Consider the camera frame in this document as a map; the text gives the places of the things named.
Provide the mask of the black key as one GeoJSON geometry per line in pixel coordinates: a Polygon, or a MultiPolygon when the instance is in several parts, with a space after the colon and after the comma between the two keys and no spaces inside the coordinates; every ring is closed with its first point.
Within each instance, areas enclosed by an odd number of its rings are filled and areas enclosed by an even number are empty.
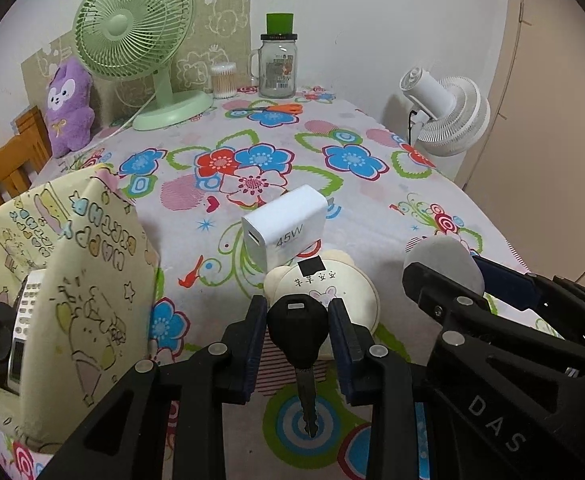
{"type": "Polygon", "coordinates": [[[329,312],[309,295],[285,295],[268,309],[266,324],[271,341],[295,369],[306,433],[314,438],[319,431],[314,364],[329,336],[329,312]]]}

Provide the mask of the cream round bear item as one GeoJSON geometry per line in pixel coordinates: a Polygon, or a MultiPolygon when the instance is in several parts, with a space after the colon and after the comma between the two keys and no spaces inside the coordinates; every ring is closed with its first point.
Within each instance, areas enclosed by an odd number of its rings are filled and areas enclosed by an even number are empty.
{"type": "Polygon", "coordinates": [[[381,319],[381,300],[370,278],[352,258],[337,249],[320,252],[313,258],[276,266],[265,274],[263,290],[268,303],[292,294],[306,294],[325,308],[339,298],[350,320],[373,334],[381,319]]]}

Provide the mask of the white remote control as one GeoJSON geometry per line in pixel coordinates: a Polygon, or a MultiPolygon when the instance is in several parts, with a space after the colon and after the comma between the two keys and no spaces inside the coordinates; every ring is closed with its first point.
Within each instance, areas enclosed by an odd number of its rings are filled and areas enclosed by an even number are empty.
{"type": "Polygon", "coordinates": [[[15,302],[16,318],[12,329],[12,350],[10,350],[7,376],[7,387],[15,394],[20,391],[24,349],[33,312],[38,305],[38,294],[41,291],[45,272],[45,269],[31,271],[24,279],[15,302]]]}

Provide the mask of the grey round ball light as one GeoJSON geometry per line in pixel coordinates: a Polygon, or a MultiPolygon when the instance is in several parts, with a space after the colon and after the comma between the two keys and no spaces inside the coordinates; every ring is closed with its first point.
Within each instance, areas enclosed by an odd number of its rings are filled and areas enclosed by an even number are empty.
{"type": "Polygon", "coordinates": [[[418,242],[404,259],[404,269],[422,263],[479,296],[485,293],[485,280],[470,252],[451,236],[436,235],[418,242]]]}

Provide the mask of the yellow cartoon storage box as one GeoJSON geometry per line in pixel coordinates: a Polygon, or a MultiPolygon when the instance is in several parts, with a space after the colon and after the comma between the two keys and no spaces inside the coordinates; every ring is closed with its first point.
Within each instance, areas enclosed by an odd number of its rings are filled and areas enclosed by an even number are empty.
{"type": "Polygon", "coordinates": [[[53,453],[147,354],[159,257],[102,165],[0,206],[0,301],[26,322],[19,388],[0,429],[53,453]]]}

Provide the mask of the beige door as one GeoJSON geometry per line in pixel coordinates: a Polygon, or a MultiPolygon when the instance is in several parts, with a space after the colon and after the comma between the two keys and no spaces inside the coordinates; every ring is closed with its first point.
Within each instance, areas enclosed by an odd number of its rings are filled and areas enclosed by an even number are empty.
{"type": "Polygon", "coordinates": [[[585,11],[509,0],[489,132],[457,175],[528,268],[585,285],[585,11]]]}

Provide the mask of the white 45W charger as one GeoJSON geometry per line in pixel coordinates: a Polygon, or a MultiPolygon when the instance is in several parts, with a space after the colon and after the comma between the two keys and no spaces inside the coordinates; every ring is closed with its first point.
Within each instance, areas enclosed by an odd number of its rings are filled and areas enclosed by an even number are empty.
{"type": "Polygon", "coordinates": [[[245,214],[248,256],[264,273],[283,266],[321,240],[328,206],[323,194],[305,184],[245,214]]]}

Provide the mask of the white standing fan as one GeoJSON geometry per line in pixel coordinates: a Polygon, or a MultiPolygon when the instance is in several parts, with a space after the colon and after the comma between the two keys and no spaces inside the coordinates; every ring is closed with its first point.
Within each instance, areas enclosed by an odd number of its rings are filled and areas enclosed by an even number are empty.
{"type": "Polygon", "coordinates": [[[472,148],[486,133],[490,103],[479,87],[461,76],[436,79],[415,66],[400,80],[400,90],[412,103],[407,140],[421,144],[436,157],[452,157],[472,148]]]}

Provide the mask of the floral tablecloth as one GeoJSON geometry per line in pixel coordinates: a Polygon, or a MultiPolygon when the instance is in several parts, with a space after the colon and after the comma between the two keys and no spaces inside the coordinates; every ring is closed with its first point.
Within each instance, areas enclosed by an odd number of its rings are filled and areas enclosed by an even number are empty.
{"type": "Polygon", "coordinates": [[[250,302],[342,301],[388,359],[426,363],[439,325],[404,294],[423,248],[523,270],[483,211],[412,145],[321,90],[275,102],[244,92],[199,120],[110,132],[85,154],[50,160],[38,184],[0,205],[0,301],[8,384],[0,387],[0,469],[44,479],[82,420],[146,364],[182,372],[154,402],[159,436],[133,477],[364,479],[377,463],[376,408],[340,392],[328,339],[314,348],[317,430],[296,372],[265,330],[236,405],[219,405],[223,451],[196,426],[207,364],[232,373],[224,332],[250,302]]]}

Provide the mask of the glass jar mug green lid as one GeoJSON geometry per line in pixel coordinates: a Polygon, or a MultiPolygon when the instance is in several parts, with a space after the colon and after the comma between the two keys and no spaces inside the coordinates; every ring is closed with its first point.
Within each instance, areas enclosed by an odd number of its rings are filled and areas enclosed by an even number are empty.
{"type": "Polygon", "coordinates": [[[288,99],[297,91],[298,35],[294,14],[268,13],[261,47],[249,55],[250,77],[257,81],[260,96],[288,99]]]}

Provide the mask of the purple plush bunny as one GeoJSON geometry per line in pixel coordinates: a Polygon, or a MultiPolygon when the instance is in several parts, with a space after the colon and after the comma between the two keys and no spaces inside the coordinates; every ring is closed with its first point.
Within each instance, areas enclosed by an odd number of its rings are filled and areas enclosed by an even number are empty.
{"type": "Polygon", "coordinates": [[[92,76],[74,56],[62,62],[47,88],[45,123],[55,158],[85,148],[95,112],[90,105],[92,76]]]}

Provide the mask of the cotton swab container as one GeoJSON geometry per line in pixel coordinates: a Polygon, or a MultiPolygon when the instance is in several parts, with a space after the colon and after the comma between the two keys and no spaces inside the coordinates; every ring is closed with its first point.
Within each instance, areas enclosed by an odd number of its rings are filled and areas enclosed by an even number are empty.
{"type": "Polygon", "coordinates": [[[237,93],[235,62],[215,63],[210,67],[212,93],[215,99],[230,99],[237,93]]]}

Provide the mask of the green desk fan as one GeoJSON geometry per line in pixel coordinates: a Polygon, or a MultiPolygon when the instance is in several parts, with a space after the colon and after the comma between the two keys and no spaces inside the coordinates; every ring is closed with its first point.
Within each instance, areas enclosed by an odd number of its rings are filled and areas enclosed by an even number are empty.
{"type": "Polygon", "coordinates": [[[195,0],[83,0],[73,21],[76,54],[93,75],[129,81],[151,76],[154,96],[132,126],[150,131],[209,110],[202,90],[175,92],[170,66],[195,21],[195,0]]]}

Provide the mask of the orange handled scissors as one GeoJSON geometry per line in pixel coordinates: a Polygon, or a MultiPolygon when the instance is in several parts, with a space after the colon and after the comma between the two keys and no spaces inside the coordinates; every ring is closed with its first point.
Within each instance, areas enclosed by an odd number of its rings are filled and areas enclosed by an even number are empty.
{"type": "Polygon", "coordinates": [[[229,110],[226,114],[230,116],[249,116],[258,112],[272,112],[282,113],[288,115],[300,115],[303,112],[303,106],[301,104],[290,103],[290,104],[279,104],[270,105],[266,107],[247,107],[247,108],[235,108],[235,110],[229,110]]]}

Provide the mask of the beige cartoon wall board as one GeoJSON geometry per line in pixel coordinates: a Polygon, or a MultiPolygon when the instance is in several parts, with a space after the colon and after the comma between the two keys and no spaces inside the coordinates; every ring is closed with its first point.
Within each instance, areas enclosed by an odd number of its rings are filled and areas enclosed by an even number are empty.
{"type": "MultiPolygon", "coordinates": [[[[210,92],[210,67],[234,62],[238,84],[247,84],[251,52],[250,0],[196,0],[195,22],[170,65],[175,92],[210,92]]],[[[28,102],[46,110],[47,87],[61,62],[76,53],[73,32],[66,32],[21,63],[28,102]]],[[[90,105],[95,125],[107,127],[133,115],[154,94],[151,76],[109,81],[95,76],[90,105]]]]}

